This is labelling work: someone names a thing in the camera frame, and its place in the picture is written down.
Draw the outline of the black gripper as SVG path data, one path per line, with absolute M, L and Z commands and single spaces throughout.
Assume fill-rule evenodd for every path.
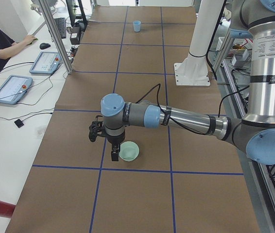
M 111 160 L 113 162 L 118 161 L 119 160 L 119 154 L 120 154 L 120 144 L 125 140 L 125 134 L 122 133 L 122 134 L 117 135 L 117 136 L 108 135 L 107 140 L 108 140 L 109 143 L 112 144 Z

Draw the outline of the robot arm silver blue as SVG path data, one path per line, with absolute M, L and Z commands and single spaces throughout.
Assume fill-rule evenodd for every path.
M 101 100 L 103 120 L 90 127 L 89 138 L 105 137 L 111 143 L 111 159 L 119 159 L 125 127 L 156 128 L 170 125 L 200 135 L 212 135 L 234 145 L 261 164 L 275 164 L 275 0 L 235 0 L 230 31 L 253 38 L 249 103 L 240 119 L 203 115 L 152 104 L 125 102 L 118 94 Z

